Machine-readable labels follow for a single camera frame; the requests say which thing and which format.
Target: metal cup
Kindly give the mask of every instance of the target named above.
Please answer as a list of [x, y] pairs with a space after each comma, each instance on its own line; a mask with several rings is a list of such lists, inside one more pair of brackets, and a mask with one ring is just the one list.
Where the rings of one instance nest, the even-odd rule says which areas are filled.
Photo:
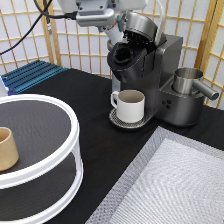
[[173, 89], [185, 95], [193, 95], [197, 90], [208, 97], [210, 100], [216, 100], [219, 93], [202, 83], [200, 80], [203, 72], [196, 68], [179, 68], [174, 74]]

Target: black tabletop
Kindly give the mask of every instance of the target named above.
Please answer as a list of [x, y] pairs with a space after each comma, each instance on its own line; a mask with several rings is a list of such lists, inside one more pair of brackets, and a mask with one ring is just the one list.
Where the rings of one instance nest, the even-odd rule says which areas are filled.
[[224, 149], [224, 111], [205, 107], [201, 121], [176, 128], [158, 120], [136, 132], [124, 132], [109, 121], [111, 80], [78, 70], [64, 71], [26, 90], [69, 104], [80, 123], [84, 179], [73, 201], [48, 223], [85, 223], [158, 126]]

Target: drip tray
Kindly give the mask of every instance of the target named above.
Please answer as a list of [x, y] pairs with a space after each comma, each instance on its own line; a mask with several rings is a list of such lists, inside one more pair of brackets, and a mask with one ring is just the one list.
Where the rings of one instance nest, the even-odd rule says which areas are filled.
[[126, 131], [134, 131], [144, 127], [152, 119], [152, 117], [153, 117], [152, 115], [145, 113], [142, 120], [136, 123], [125, 123], [117, 117], [116, 109], [113, 109], [109, 114], [111, 123], [116, 127], [124, 129]]

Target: metal mesh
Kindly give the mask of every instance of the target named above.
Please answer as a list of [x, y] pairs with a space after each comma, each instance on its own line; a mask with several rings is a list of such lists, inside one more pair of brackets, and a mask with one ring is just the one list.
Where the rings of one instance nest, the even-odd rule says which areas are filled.
[[110, 223], [222, 223], [223, 169], [223, 160], [165, 139]]
[[110, 112], [109, 118], [110, 118], [110, 121], [117, 127], [133, 130], [133, 129], [138, 129], [145, 126], [149, 122], [149, 120], [152, 118], [152, 116], [146, 113], [144, 118], [136, 123], [125, 123], [117, 118], [116, 109], [113, 109]]
[[87, 224], [109, 223], [112, 215], [165, 138], [224, 160], [222, 151], [159, 127], [86, 222]]

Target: cup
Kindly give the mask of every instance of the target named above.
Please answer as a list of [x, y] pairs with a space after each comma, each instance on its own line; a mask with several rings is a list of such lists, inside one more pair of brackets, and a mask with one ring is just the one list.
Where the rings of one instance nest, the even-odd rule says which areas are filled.
[[144, 117], [145, 96], [139, 91], [115, 91], [111, 94], [111, 104], [116, 108], [117, 117], [125, 123], [136, 123]]
[[11, 168], [19, 159], [12, 131], [0, 127], [0, 171]]

